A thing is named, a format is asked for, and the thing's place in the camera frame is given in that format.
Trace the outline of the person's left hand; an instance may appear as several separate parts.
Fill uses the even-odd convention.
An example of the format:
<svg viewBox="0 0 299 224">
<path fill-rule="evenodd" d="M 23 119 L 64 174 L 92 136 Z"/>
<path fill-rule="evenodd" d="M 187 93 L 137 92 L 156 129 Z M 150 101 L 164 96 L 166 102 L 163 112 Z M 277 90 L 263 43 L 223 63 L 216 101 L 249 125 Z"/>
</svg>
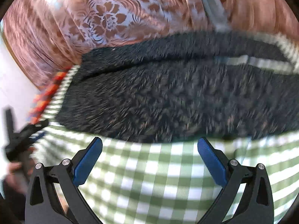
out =
<svg viewBox="0 0 299 224">
<path fill-rule="evenodd" d="M 5 181 L 9 187 L 20 194 L 27 194 L 28 183 L 22 173 L 22 163 L 12 162 L 8 164 L 8 173 Z"/>
</svg>

